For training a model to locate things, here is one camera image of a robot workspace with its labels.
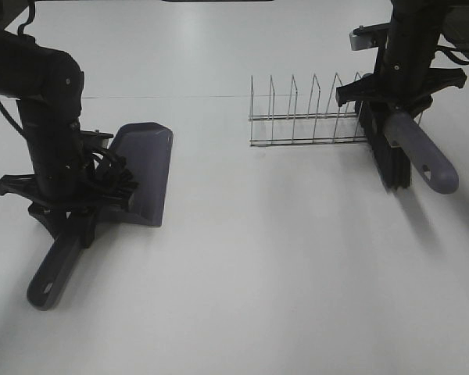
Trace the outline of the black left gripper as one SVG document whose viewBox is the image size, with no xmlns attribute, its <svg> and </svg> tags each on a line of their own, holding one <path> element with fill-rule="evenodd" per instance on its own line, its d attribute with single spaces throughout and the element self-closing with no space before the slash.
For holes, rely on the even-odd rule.
<svg viewBox="0 0 469 375">
<path fill-rule="evenodd" d="M 66 212 L 115 207 L 127 212 L 133 205 L 138 182 L 127 168 L 125 157 L 111 148 L 85 148 L 68 160 L 44 149 L 33 162 L 34 173 L 0 178 L 0 195 L 19 195 L 37 205 L 28 213 L 56 239 L 65 227 Z M 98 214 L 80 217 L 80 243 L 90 248 L 95 239 Z"/>
</svg>

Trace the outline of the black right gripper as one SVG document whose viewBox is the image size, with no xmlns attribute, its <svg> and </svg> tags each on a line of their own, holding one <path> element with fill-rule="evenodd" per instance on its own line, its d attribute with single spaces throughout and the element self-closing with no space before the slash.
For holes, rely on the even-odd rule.
<svg viewBox="0 0 469 375">
<path fill-rule="evenodd" d="M 432 68 L 443 25 L 389 23 L 385 46 L 378 50 L 374 72 L 336 89 L 338 105 L 382 102 L 412 105 L 448 87 L 462 88 L 461 68 Z"/>
</svg>

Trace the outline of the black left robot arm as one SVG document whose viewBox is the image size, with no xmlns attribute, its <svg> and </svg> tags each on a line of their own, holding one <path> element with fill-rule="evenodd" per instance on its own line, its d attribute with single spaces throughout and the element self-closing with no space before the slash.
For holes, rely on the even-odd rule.
<svg viewBox="0 0 469 375">
<path fill-rule="evenodd" d="M 73 231 L 88 248 L 101 209 L 128 208 L 138 185 L 125 157 L 109 148 L 111 134 L 81 129 L 83 89 L 70 54 L 0 29 L 0 112 L 27 143 L 33 169 L 1 177 L 0 195 L 29 200 L 54 238 Z"/>
</svg>

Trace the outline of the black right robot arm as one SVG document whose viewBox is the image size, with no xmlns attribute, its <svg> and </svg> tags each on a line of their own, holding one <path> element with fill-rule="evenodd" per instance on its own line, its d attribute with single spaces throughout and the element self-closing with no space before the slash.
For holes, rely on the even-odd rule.
<svg viewBox="0 0 469 375">
<path fill-rule="evenodd" d="M 353 51 L 376 48 L 374 72 L 336 89 L 336 102 L 384 103 L 413 116 L 428 109 L 432 95 L 448 87 L 462 88 L 461 68 L 432 68 L 447 1 L 393 1 L 387 23 L 357 27 L 349 33 Z"/>
</svg>

